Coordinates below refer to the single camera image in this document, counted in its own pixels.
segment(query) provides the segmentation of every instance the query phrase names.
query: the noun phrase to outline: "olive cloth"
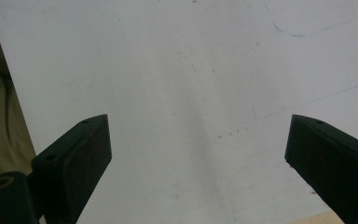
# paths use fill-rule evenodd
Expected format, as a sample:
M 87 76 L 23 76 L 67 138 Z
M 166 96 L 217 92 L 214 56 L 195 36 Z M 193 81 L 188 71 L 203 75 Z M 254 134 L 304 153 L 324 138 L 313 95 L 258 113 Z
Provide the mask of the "olive cloth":
M 0 174 L 29 174 L 35 156 L 19 99 L 0 45 Z

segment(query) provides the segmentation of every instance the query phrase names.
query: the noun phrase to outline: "white sheet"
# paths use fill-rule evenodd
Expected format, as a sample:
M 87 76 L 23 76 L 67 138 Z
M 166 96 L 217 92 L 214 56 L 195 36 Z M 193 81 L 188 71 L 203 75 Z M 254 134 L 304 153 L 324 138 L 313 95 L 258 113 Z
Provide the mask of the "white sheet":
M 308 217 L 327 207 L 283 158 L 291 115 L 358 137 L 354 1 L 0 0 L 0 38 L 38 152 L 109 115 L 79 223 Z

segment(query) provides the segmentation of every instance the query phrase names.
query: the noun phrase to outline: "blue ink line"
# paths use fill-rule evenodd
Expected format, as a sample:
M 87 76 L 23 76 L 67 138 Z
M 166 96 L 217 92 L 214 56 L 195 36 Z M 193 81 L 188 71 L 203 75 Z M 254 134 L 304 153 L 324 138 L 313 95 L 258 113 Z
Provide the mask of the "blue ink line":
M 330 97 L 339 95 L 339 94 L 341 94 L 341 93 L 343 93 L 343 92 L 352 91 L 352 90 L 357 89 L 357 88 L 358 88 L 358 85 L 352 86 L 352 87 L 349 87 L 349 88 L 347 88 L 347 89 L 345 89 L 345 90 L 343 90 L 343 91 L 337 91 L 337 92 L 334 92 L 334 93 L 331 93 L 331 94 L 328 94 L 328 95 L 325 95 L 325 96 L 316 98 L 316 99 L 314 99 L 314 100 L 308 101 L 308 102 L 303 103 L 303 104 L 301 104 L 301 105 L 294 105 L 294 106 L 292 106 L 292 107 L 290 107 L 290 108 L 288 108 L 288 109 L 284 109 L 284 110 L 275 112 L 275 113 L 273 113 L 273 114 L 269 114 L 269 115 L 267 115 L 267 116 L 265 116 L 265 117 L 263 117 L 263 118 L 261 118 L 261 119 L 267 119 L 267 118 L 273 117 L 273 116 L 275 116 L 275 115 L 282 114 L 282 113 L 284 113 L 284 112 L 286 112 L 286 111 L 288 111 L 288 110 L 296 109 L 296 108 L 301 107 L 301 106 L 303 106 L 303 105 L 310 105 L 310 104 L 316 103 L 316 102 L 318 102 L 318 101 L 322 101 L 322 100 L 324 100 L 324 99 L 327 99 L 327 98 L 330 98 Z
M 322 28 L 322 29 L 320 29 L 320 30 L 318 30 L 318 31 L 316 31 L 316 32 L 314 32 L 314 33 L 311 33 L 311 34 L 299 34 L 299 35 L 297 35 L 297 34 L 291 34 L 291 33 L 287 32 L 287 31 L 284 31 L 282 28 L 280 28 L 280 27 L 278 26 L 278 24 L 272 19 L 271 9 L 269 9 L 269 5 L 268 5 L 268 3 L 267 3 L 267 0 L 264 1 L 264 6 L 266 7 L 266 9 L 267 9 L 267 11 L 268 11 L 269 19 L 271 20 L 271 22 L 272 22 L 272 24 L 274 25 L 275 29 L 276 29 L 279 33 L 283 33 L 283 34 L 285 34 L 285 35 L 290 35 L 290 36 L 292 36 L 292 37 L 298 37 L 298 38 L 301 38 L 301 37 L 310 37 L 310 36 L 313 36 L 313 35 L 317 35 L 317 34 L 323 32 L 323 31 L 332 30 L 332 29 L 336 28 L 337 26 L 340 26 L 340 25 L 347 24 L 347 23 L 350 23 L 350 22 L 352 22 L 352 21 L 358 20 L 358 16 L 357 16 L 357 17 L 352 18 L 352 19 L 349 19 L 349 20 L 347 20 L 347 21 L 342 21 L 342 22 L 336 23 L 336 24 L 334 24 L 334 25 L 332 25 L 332 26 L 324 27 L 324 28 Z

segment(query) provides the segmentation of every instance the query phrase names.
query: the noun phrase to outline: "black plastic part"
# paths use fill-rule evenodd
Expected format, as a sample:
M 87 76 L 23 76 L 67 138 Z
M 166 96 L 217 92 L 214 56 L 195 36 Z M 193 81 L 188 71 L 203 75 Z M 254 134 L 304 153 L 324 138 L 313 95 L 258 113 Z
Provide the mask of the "black plastic part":
M 7 223 L 38 223 L 27 177 L 20 172 L 0 175 L 0 224 Z
M 47 223 L 76 223 L 112 159 L 106 115 L 79 122 L 33 161 Z
M 358 140 L 293 115 L 285 158 L 345 223 L 358 223 Z
M 31 198 L 34 202 L 34 212 L 38 219 L 40 219 L 43 216 L 43 213 L 45 211 L 45 205 L 43 205 L 43 195 L 45 194 L 44 191 L 42 191 L 42 186 L 40 183 L 38 183 L 37 178 L 35 178 L 34 173 L 30 173 L 27 176 L 28 180 L 28 188 L 31 192 Z

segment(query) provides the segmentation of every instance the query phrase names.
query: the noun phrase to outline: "beige fabric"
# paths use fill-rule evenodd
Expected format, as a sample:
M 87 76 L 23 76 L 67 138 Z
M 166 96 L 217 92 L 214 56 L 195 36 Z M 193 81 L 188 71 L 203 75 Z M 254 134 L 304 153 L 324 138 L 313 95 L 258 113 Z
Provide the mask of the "beige fabric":
M 333 211 L 292 222 L 290 224 L 342 224 L 342 220 Z
M 35 156 L 19 100 L 0 46 L 0 174 L 31 172 Z

